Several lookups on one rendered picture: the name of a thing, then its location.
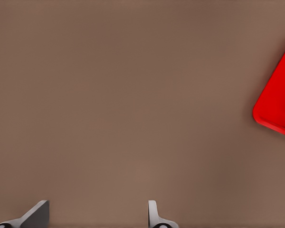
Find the red plastic tray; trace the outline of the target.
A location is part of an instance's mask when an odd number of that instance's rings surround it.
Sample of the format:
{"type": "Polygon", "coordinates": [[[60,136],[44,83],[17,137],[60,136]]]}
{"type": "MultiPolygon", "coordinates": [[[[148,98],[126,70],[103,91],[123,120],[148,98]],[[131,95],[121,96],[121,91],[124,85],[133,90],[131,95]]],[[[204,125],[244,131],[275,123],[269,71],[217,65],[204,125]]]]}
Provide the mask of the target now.
{"type": "Polygon", "coordinates": [[[285,135],[285,53],[255,103],[254,120],[285,135]]]}

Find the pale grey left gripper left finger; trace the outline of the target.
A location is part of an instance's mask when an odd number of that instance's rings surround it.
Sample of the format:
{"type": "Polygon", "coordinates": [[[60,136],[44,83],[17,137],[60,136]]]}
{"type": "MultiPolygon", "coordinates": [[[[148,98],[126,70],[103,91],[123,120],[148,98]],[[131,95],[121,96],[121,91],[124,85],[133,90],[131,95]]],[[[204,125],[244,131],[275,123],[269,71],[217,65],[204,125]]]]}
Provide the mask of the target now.
{"type": "Polygon", "coordinates": [[[48,228],[49,200],[41,200],[22,217],[0,223],[0,228],[48,228]]]}

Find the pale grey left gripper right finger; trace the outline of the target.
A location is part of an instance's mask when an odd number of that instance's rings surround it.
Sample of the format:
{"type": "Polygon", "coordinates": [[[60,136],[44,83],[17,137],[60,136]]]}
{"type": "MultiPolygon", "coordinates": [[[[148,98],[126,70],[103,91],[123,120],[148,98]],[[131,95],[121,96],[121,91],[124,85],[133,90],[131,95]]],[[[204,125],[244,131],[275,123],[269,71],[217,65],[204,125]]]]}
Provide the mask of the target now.
{"type": "Polygon", "coordinates": [[[179,225],[171,220],[161,218],[158,213],[155,200],[148,201],[148,228],[179,228],[179,225]]]}

